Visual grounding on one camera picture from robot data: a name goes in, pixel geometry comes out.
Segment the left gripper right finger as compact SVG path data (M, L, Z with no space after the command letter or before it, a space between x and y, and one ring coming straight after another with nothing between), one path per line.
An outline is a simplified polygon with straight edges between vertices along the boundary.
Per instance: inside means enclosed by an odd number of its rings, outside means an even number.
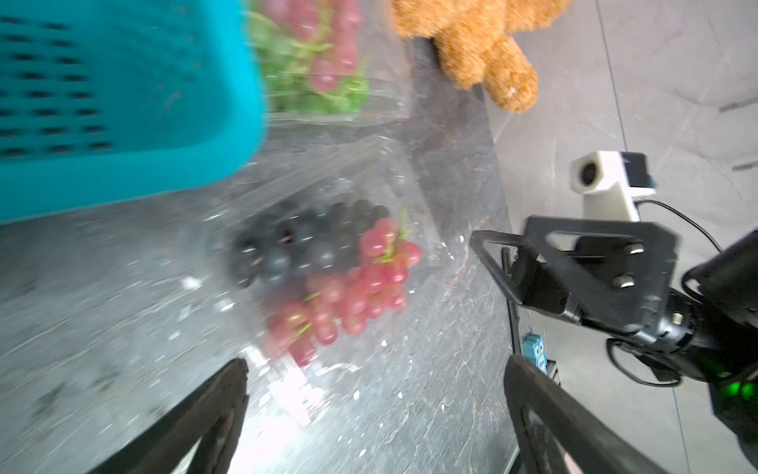
M526 357L505 367L503 388L521 473L662 473Z

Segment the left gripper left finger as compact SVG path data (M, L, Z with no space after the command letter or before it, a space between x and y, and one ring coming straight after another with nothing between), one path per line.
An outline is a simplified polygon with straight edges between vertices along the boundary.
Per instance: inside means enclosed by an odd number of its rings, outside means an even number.
M193 451L189 473L226 473L249 395L248 365L233 359L93 473L171 473Z

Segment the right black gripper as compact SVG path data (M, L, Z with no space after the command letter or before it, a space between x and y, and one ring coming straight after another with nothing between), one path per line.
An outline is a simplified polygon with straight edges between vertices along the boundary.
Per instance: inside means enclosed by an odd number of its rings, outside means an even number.
M653 385L757 378L756 284L670 288L677 238L650 222L533 216L523 237L476 230L469 245L514 306L608 336L606 355L645 365Z

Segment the red grape bunch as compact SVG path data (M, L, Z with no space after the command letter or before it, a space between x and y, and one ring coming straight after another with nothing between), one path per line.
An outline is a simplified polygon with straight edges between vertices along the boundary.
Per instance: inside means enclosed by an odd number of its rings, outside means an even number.
M334 93L357 73L357 1L253 1L248 34L268 92Z
M407 305L405 284L422 260L422 249L410 240L402 216L381 217L358 239L358 262L342 274L315 274L304 282L304 294L284 302L266 328L265 354L290 356L307 367L319 347L341 335L359 336L371 320Z

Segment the clear clamshell container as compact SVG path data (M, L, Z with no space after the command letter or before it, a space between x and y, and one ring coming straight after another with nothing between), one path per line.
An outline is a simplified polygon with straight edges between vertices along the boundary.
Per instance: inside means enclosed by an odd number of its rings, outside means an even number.
M317 145L195 233L244 357L268 378L356 371L442 310L451 257L410 153L388 137Z
M388 1L248 1L256 55L275 124L370 126L406 119L409 47Z

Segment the teal plastic basket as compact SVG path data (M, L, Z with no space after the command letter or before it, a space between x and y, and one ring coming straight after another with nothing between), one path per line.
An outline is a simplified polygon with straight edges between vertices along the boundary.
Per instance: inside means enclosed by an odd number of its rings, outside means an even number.
M5 1L1 219L202 187L260 150L240 1Z

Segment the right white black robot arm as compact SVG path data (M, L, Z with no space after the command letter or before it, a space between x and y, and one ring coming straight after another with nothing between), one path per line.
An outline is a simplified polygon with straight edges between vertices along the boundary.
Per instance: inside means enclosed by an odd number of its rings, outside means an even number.
M607 355L635 357L656 388L706 383L715 416L756 462L755 233L686 272L678 288L670 284L676 236L652 222L533 216L523 234L478 230L470 245L510 306L604 333ZM525 352L503 384L529 472L561 471L561 450L587 472L657 471Z

